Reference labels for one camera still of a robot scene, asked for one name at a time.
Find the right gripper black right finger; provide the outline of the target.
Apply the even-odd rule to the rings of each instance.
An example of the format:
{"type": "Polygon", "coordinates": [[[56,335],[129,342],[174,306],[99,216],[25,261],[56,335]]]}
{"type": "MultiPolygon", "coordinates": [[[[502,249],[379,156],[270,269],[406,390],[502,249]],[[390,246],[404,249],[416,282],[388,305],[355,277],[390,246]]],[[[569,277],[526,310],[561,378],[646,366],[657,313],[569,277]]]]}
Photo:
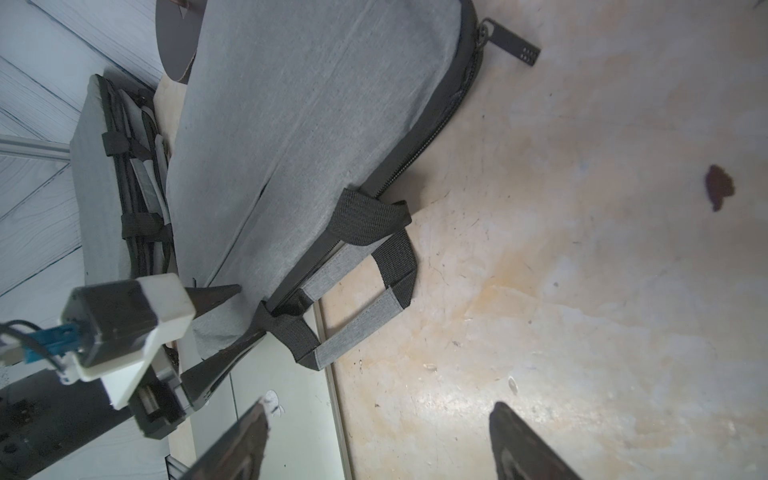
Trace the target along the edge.
{"type": "Polygon", "coordinates": [[[504,402],[489,415],[497,478],[580,480],[581,477],[504,402]]]}

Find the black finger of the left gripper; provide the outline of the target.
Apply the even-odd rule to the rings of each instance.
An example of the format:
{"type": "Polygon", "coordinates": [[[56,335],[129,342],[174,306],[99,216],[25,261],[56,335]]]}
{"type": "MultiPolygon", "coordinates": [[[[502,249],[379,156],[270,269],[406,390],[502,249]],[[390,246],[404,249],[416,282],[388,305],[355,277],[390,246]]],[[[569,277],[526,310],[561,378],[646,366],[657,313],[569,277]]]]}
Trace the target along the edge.
{"type": "Polygon", "coordinates": [[[181,374],[181,383],[192,408],[202,408],[235,365],[266,335],[257,329],[181,374]]]}

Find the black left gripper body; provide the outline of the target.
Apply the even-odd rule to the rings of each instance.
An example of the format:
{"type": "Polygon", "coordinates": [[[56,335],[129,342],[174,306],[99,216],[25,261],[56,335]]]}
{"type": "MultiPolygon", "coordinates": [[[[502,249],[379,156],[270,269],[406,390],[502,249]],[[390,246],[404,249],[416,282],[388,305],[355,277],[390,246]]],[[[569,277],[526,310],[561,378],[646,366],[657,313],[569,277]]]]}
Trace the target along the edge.
{"type": "Polygon", "coordinates": [[[178,352],[162,345],[129,400],[130,411],[147,438],[166,438],[189,415],[191,406],[178,367],[178,352]]]}

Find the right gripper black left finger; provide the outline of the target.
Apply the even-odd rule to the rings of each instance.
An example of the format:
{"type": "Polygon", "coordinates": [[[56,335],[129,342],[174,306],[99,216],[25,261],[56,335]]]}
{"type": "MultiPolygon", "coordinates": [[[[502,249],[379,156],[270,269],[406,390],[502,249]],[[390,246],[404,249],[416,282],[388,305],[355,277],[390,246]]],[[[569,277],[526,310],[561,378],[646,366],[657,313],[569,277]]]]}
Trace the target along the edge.
{"type": "Polygon", "coordinates": [[[183,475],[183,480],[258,479],[269,436],[267,414],[257,401],[183,475]]]}

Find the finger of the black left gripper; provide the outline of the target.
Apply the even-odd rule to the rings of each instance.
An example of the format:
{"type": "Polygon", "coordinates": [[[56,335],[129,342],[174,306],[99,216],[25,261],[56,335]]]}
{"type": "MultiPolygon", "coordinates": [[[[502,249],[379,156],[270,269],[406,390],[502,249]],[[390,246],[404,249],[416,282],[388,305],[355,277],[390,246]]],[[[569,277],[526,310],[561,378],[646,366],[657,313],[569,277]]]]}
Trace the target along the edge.
{"type": "Polygon", "coordinates": [[[199,318],[238,295],[242,291],[242,287],[238,284],[187,287],[185,291],[195,308],[195,318],[199,318]]]}

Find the grey laptop bag with strap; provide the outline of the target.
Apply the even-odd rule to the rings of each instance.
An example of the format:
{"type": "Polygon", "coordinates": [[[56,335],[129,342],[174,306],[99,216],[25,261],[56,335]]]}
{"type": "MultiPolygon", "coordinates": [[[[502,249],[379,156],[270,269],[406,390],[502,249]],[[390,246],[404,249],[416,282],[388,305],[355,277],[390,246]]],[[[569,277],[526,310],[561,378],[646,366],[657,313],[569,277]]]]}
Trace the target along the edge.
{"type": "Polygon", "coordinates": [[[148,93],[129,93],[97,75],[106,131],[104,152],[115,167],[120,234],[132,278],[169,270],[173,228],[165,194],[168,155],[148,93]]]}

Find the grey laptop sleeve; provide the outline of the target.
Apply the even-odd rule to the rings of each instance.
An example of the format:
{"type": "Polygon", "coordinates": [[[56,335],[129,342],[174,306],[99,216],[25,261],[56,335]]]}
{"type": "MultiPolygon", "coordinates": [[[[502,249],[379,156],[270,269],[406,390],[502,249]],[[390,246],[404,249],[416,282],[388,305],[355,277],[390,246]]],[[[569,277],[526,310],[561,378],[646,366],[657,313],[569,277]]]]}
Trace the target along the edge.
{"type": "Polygon", "coordinates": [[[178,272],[241,292],[193,323],[203,358],[265,334],[321,370],[411,303],[403,201],[382,194],[456,113],[494,44],[469,1],[211,1],[170,161],[178,272]]]}
{"type": "Polygon", "coordinates": [[[70,141],[87,285],[124,280],[131,274],[131,256],[121,232],[123,209],[115,162],[105,154],[102,141],[106,132],[98,77],[93,75],[70,141]]]}

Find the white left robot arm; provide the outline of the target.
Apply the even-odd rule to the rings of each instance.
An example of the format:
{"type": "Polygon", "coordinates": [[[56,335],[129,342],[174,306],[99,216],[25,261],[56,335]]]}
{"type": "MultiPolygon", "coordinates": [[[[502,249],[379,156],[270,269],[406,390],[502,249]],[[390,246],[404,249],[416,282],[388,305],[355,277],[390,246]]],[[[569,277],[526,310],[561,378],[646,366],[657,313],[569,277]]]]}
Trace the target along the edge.
{"type": "Polygon", "coordinates": [[[1,390],[1,476],[30,479],[129,419],[161,440],[201,409],[243,349],[179,372],[165,347],[241,286],[183,286],[174,274],[72,291],[57,326],[18,331],[4,363],[46,369],[1,390]]]}

